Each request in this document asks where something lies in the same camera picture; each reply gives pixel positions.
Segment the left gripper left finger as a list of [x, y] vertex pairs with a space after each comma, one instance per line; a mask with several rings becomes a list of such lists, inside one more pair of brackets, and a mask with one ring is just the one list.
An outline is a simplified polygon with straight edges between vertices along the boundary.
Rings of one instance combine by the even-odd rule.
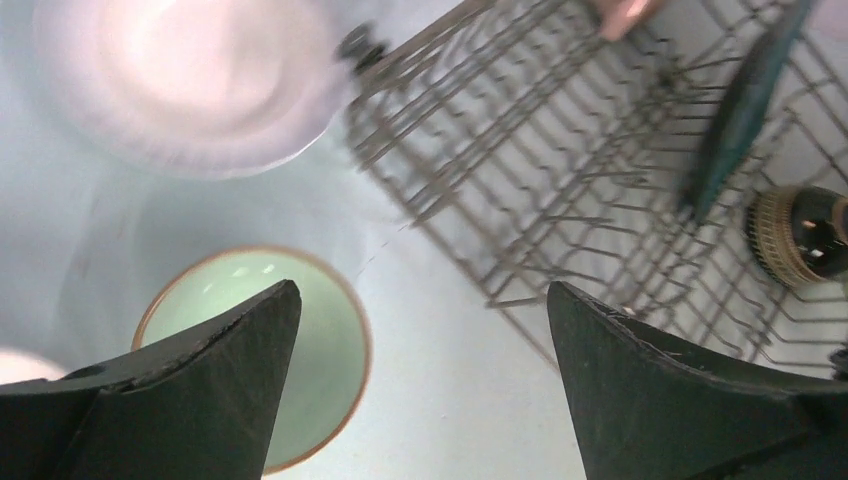
[[280, 281], [63, 378], [1, 388], [5, 479], [258, 479], [302, 301]]

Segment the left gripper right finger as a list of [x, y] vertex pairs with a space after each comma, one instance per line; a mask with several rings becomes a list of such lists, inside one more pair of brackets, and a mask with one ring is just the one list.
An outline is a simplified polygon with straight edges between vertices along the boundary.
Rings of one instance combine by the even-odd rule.
[[590, 479], [843, 479], [847, 386], [738, 360], [565, 282], [547, 314]]

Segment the brown patterned bowl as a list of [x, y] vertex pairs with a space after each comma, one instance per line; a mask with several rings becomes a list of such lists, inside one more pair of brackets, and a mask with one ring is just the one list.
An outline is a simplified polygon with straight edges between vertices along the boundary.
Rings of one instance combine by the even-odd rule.
[[847, 273], [847, 197], [817, 186], [757, 193], [744, 222], [756, 263], [788, 288], [834, 282]]

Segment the white ceramic plate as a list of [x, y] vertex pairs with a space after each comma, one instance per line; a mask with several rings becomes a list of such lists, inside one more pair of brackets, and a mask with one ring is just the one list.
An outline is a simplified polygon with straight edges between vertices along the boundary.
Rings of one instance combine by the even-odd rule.
[[276, 168], [326, 131], [349, 90], [318, 1], [39, 1], [32, 27], [63, 114], [166, 175]]

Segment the teal square plate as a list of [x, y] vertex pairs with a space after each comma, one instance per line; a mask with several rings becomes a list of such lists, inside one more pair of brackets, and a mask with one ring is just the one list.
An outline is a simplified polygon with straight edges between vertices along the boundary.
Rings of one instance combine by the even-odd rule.
[[679, 209], [694, 225], [704, 224], [725, 181], [763, 128], [783, 66], [815, 5], [796, 1], [786, 6], [739, 63], [692, 155], [692, 168], [680, 194]]

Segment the pink ceramic mug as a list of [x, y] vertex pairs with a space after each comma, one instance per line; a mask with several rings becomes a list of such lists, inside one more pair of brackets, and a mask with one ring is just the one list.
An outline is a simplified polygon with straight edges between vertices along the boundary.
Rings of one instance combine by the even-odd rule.
[[607, 41], [618, 41], [634, 27], [651, 19], [667, 3], [666, 0], [591, 0], [601, 17], [599, 35]]

